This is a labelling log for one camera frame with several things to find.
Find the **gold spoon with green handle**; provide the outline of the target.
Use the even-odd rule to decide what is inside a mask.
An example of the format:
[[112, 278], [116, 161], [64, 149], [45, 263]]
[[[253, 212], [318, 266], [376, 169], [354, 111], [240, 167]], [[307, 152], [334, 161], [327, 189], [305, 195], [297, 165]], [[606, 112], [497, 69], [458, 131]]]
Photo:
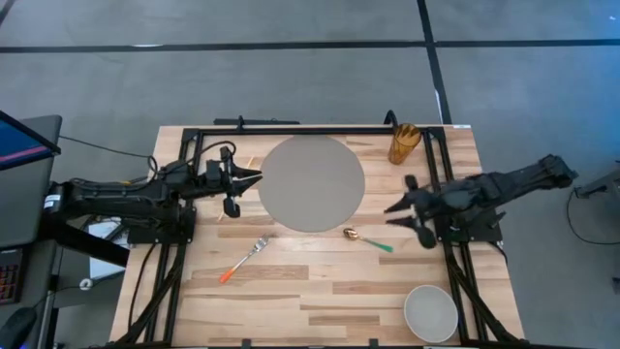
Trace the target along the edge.
[[373, 245], [377, 248], [380, 248], [388, 253], [392, 253], [393, 252], [393, 248], [389, 245], [385, 245], [382, 243], [379, 243], [377, 241], [371, 240], [369, 238], [364, 238], [363, 236], [361, 236], [355, 229], [352, 228], [346, 228], [343, 230], [343, 235], [345, 238], [349, 239], [349, 240], [359, 240], [359, 241], [363, 241], [366, 242], [370, 245]]

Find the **round grey placemat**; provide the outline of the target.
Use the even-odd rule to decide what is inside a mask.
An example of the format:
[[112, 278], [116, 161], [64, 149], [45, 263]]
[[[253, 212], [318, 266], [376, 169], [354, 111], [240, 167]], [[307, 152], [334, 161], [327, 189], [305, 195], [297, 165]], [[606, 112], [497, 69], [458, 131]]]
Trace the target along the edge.
[[365, 176], [357, 156], [328, 136], [293, 136], [276, 145], [261, 165], [259, 197], [281, 225], [322, 233], [357, 211]]

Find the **grey ceramic bowl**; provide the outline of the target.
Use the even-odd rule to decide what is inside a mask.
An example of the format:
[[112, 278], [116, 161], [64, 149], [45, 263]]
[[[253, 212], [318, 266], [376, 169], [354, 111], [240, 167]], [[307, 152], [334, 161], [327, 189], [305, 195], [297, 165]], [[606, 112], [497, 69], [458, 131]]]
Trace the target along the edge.
[[404, 301], [403, 313], [411, 332], [428, 343], [449, 340], [459, 320], [451, 296], [434, 285], [421, 285], [412, 290]]

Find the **black clamp bar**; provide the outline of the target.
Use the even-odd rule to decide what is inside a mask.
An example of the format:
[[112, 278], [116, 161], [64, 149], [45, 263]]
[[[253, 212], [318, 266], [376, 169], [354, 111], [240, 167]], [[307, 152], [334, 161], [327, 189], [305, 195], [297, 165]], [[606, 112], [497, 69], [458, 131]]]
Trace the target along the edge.
[[299, 121], [292, 120], [280, 120], [276, 118], [269, 119], [254, 119], [245, 118], [239, 115], [236, 118], [215, 118], [213, 124], [216, 126], [233, 125], [234, 127], [243, 128], [245, 125], [299, 125]]

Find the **black keyboard with lit keys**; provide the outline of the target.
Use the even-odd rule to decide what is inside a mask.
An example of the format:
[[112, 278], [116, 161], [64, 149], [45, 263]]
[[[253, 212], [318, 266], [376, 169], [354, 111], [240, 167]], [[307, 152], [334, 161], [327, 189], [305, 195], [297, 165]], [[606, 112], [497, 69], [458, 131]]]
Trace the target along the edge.
[[22, 249], [0, 251], [0, 305], [19, 301], [23, 264], [24, 253]]

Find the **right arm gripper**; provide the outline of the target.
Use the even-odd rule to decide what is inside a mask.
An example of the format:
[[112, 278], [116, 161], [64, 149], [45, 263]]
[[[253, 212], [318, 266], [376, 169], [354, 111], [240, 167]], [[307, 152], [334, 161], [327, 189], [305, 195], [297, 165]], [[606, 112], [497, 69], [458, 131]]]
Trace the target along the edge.
[[418, 235], [418, 241], [422, 247], [432, 249], [437, 244], [435, 233], [425, 226], [425, 222], [440, 215], [443, 215], [445, 205], [441, 198], [426, 189], [419, 187], [418, 180], [412, 174], [404, 177], [407, 192], [399, 201], [384, 210], [384, 213], [391, 213], [401, 210], [412, 209], [415, 213], [412, 216], [389, 219], [389, 225], [402, 226], [413, 229]]

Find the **black aluminium table frame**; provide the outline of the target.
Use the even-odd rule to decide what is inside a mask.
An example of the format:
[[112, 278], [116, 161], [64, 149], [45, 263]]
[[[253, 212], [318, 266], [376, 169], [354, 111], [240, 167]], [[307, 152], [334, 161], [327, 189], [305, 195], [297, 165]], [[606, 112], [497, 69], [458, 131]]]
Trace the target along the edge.
[[[259, 167], [268, 152], [292, 136], [332, 137], [358, 158], [365, 192], [350, 226], [364, 238], [394, 247], [381, 251], [353, 242], [340, 230], [324, 234], [294, 232], [270, 218], [256, 189], [240, 199], [241, 214], [230, 218], [218, 199], [197, 202], [197, 225], [184, 252], [178, 285], [164, 297], [144, 340], [168, 340], [173, 346], [345, 346], [377, 339], [383, 346], [414, 345], [416, 336], [403, 315], [406, 296], [431, 284], [453, 296], [459, 311], [456, 339], [490, 338], [491, 330], [465, 292], [450, 280], [445, 261], [450, 246], [422, 247], [415, 234], [389, 227], [383, 215], [403, 194], [405, 175], [419, 183], [462, 178], [481, 171], [472, 130], [467, 126], [432, 127], [431, 135], [401, 165], [388, 160], [387, 125], [206, 126], [201, 143], [183, 141], [192, 127], [164, 126], [154, 154], [169, 162], [214, 143], [236, 145], [235, 161]], [[263, 235], [268, 245], [248, 259], [227, 283], [219, 278], [253, 248]]]

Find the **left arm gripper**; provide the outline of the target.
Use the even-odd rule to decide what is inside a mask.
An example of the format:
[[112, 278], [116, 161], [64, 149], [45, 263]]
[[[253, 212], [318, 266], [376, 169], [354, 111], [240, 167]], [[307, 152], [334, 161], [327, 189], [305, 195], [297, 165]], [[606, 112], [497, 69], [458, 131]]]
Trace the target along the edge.
[[243, 193], [260, 181], [263, 177], [260, 170], [240, 168], [233, 163], [233, 153], [227, 146], [220, 148], [220, 156], [223, 165], [223, 187], [226, 198], [224, 199], [224, 212], [230, 218], [238, 218], [241, 214], [240, 207], [235, 197], [241, 197]]

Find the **amber plastic tumbler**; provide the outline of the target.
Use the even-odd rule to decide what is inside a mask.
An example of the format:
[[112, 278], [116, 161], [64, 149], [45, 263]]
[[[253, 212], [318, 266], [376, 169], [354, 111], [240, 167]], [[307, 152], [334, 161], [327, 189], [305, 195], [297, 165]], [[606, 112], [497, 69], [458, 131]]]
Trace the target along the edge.
[[396, 127], [387, 158], [391, 164], [403, 163], [421, 141], [421, 131], [413, 124], [405, 123]]

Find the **computer monitor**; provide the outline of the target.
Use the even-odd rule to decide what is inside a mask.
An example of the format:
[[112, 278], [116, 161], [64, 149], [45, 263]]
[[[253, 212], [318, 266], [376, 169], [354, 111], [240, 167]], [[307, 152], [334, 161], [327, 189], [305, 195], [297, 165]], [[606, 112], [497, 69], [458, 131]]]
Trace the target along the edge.
[[17, 119], [0, 111], [0, 171], [61, 154], [61, 148]]

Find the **black computer mouse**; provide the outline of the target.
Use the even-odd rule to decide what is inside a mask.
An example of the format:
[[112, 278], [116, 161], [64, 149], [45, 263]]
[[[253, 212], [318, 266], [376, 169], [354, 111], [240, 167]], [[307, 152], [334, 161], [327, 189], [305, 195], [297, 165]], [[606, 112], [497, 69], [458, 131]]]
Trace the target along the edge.
[[16, 310], [0, 327], [0, 349], [23, 349], [36, 320], [37, 311], [33, 307]]

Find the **fork with orange handle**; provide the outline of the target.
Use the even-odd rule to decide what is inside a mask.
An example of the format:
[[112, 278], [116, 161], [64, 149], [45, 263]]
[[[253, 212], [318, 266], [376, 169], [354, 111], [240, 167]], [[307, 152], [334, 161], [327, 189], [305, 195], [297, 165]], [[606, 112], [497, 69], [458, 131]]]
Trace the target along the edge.
[[239, 262], [237, 262], [233, 267], [227, 270], [220, 278], [219, 282], [224, 284], [227, 283], [234, 273], [253, 255], [261, 252], [269, 242], [269, 235], [263, 235], [260, 237], [257, 242], [254, 244], [253, 248], [248, 252], [246, 256], [244, 256]]

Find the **grey stand leg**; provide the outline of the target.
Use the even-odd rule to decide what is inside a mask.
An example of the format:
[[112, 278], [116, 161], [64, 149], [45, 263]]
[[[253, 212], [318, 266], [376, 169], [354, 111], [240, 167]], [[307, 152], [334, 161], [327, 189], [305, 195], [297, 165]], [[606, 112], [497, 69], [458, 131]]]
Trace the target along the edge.
[[607, 193], [620, 201], [620, 161], [618, 167], [608, 174], [591, 181], [590, 183], [576, 187], [574, 192], [579, 199], [588, 199], [596, 193]]

